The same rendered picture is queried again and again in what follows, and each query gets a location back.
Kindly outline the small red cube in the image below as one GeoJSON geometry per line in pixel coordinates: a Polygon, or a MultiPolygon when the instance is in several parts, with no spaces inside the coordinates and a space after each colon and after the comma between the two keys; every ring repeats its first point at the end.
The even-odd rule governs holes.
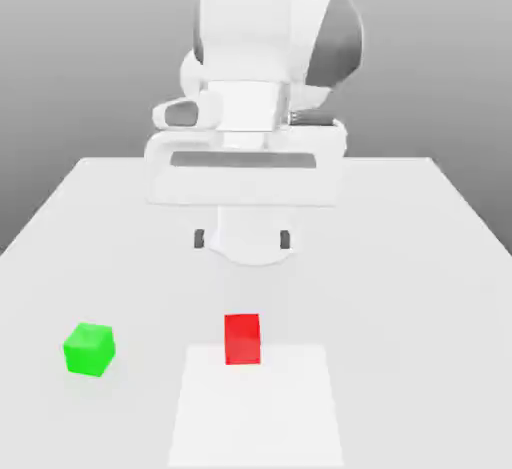
{"type": "Polygon", "coordinates": [[[259,315],[225,315],[224,348],[227,365],[259,364],[261,362],[259,315]]]}

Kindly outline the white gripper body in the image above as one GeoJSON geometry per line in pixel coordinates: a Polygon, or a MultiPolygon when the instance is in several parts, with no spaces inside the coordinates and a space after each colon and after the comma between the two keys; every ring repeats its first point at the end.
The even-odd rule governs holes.
{"type": "Polygon", "coordinates": [[[272,132],[174,130],[144,152],[152,204],[330,207],[347,148],[345,126],[283,126],[272,132]]]}

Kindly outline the small green cube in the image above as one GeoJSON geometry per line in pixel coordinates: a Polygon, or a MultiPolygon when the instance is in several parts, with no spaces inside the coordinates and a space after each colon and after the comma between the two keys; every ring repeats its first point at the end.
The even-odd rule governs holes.
{"type": "Polygon", "coordinates": [[[101,377],[116,354],[111,326],[79,323],[63,344],[69,372],[101,377]]]}

